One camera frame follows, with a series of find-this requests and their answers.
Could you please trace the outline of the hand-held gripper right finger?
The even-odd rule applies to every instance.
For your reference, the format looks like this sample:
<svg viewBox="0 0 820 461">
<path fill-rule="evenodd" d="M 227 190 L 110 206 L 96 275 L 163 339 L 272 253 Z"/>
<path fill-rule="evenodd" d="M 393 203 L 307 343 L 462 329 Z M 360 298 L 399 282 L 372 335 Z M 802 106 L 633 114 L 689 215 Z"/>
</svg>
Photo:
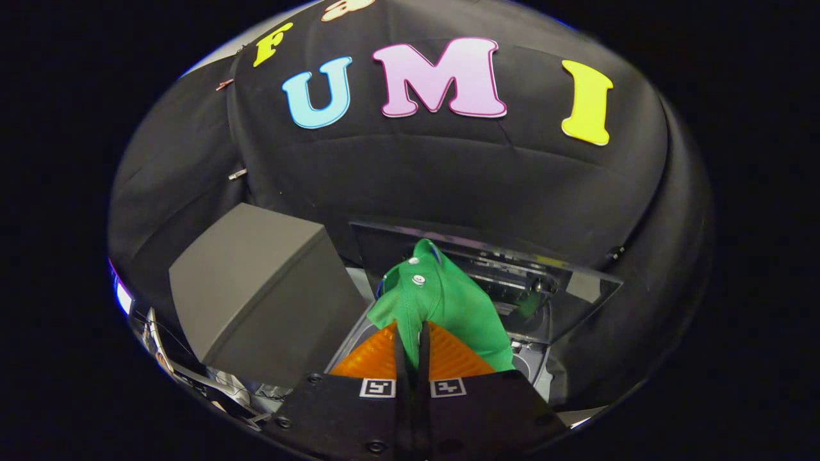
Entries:
<svg viewBox="0 0 820 461">
<path fill-rule="evenodd" d="M 568 426 L 518 369 L 494 371 L 433 322 L 420 333 L 416 460 L 532 460 Z"/>
</svg>

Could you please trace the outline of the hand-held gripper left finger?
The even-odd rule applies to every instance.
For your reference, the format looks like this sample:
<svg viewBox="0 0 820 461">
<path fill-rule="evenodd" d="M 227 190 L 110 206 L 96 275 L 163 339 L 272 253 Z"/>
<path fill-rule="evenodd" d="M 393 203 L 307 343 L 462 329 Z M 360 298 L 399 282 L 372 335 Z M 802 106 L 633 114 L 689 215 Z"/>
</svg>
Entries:
<svg viewBox="0 0 820 461">
<path fill-rule="evenodd" d="M 387 375 L 310 373 L 285 397 L 264 436 L 292 460 L 410 460 L 412 389 L 395 327 L 372 336 Z"/>
</svg>

